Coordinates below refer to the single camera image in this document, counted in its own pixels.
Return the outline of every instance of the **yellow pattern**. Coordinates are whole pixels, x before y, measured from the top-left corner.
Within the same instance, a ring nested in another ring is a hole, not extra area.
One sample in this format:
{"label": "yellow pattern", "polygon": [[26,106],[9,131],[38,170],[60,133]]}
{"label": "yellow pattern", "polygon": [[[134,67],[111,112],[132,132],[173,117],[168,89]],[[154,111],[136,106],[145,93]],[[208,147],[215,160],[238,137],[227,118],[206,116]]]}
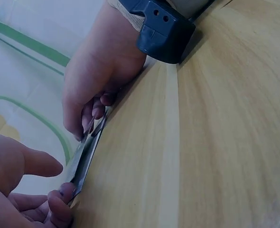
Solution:
{"label": "yellow pattern", "polygon": [[14,127],[7,125],[2,115],[0,115],[0,134],[20,141],[19,132]]}

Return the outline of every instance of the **wooden table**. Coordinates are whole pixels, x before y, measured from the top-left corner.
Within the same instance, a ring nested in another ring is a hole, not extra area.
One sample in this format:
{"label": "wooden table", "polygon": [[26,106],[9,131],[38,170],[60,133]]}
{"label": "wooden table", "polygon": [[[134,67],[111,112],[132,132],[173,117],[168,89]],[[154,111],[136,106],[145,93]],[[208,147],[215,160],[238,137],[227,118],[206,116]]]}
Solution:
{"label": "wooden table", "polygon": [[75,228],[280,228],[280,0],[216,1],[197,26],[111,114]]}

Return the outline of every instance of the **metal tool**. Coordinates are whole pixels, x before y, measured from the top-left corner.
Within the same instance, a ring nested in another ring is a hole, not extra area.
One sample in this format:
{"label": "metal tool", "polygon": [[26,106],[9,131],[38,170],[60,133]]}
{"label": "metal tool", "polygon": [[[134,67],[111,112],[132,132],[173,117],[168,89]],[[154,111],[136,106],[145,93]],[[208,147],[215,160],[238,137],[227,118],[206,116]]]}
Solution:
{"label": "metal tool", "polygon": [[84,137],[77,148],[71,168],[67,177],[67,182],[72,182],[76,186],[73,199],[81,192],[85,178],[87,176],[94,151],[97,147],[102,130],[106,124],[106,113],[94,131],[90,134],[94,124],[94,118],[88,125],[88,130],[84,133]]}

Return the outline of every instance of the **green stripe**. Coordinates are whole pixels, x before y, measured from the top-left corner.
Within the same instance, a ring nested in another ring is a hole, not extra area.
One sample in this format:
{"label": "green stripe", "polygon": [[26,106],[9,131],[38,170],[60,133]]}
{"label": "green stripe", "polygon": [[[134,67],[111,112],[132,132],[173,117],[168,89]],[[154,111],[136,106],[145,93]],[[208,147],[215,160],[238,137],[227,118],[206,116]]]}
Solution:
{"label": "green stripe", "polygon": [[6,42],[5,40],[3,40],[3,39],[1,39],[1,38],[0,38],[0,40],[1,40],[2,42],[4,42],[5,44],[7,44],[8,46],[10,46],[10,47],[12,47],[13,49],[15,49],[16,51],[22,53],[23,55],[25,55],[25,56],[31,58],[32,60],[34,60],[34,61],[36,61],[36,62],[38,62],[38,63],[40,63],[40,64],[42,64],[43,66],[47,67],[48,69],[51,69],[52,71],[55,71],[56,73],[58,73],[58,74],[64,76],[64,73],[63,73],[63,72],[61,72],[61,71],[59,71],[59,70],[53,68],[52,66],[47,65],[46,63],[43,63],[42,61],[40,61],[40,60],[38,60],[38,59],[32,57],[31,55],[25,53],[24,51],[22,51],[22,50],[16,48],[15,46],[11,45],[10,43]]}
{"label": "green stripe", "polygon": [[45,117],[43,117],[39,113],[35,112],[33,109],[27,107],[26,105],[12,99],[12,98],[0,95],[0,100],[8,101],[8,102],[15,104],[19,108],[21,108],[24,111],[28,112],[29,114],[33,115],[35,118],[37,118],[39,121],[41,121],[45,126],[47,126],[58,137],[59,141],[61,142],[63,150],[64,150],[64,154],[65,154],[66,165],[68,164],[68,162],[70,161],[70,151],[71,151],[70,144],[68,142],[68,139],[65,137],[64,134],[61,133],[61,130],[59,130],[57,126],[55,126],[52,122],[47,120]]}
{"label": "green stripe", "polygon": [[64,56],[60,52],[24,35],[23,33],[14,30],[13,28],[1,22],[0,33],[45,56],[46,58],[58,63],[61,66],[66,67],[70,60],[68,57]]}

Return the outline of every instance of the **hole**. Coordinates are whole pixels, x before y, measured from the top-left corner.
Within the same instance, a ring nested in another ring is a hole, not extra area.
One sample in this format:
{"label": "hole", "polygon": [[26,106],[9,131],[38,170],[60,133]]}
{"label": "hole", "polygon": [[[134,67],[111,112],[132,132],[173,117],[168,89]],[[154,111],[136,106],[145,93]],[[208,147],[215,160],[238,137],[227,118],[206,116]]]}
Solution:
{"label": "hole", "polygon": [[164,17],[163,17],[163,20],[164,20],[165,22],[168,22],[168,16],[164,16]]}

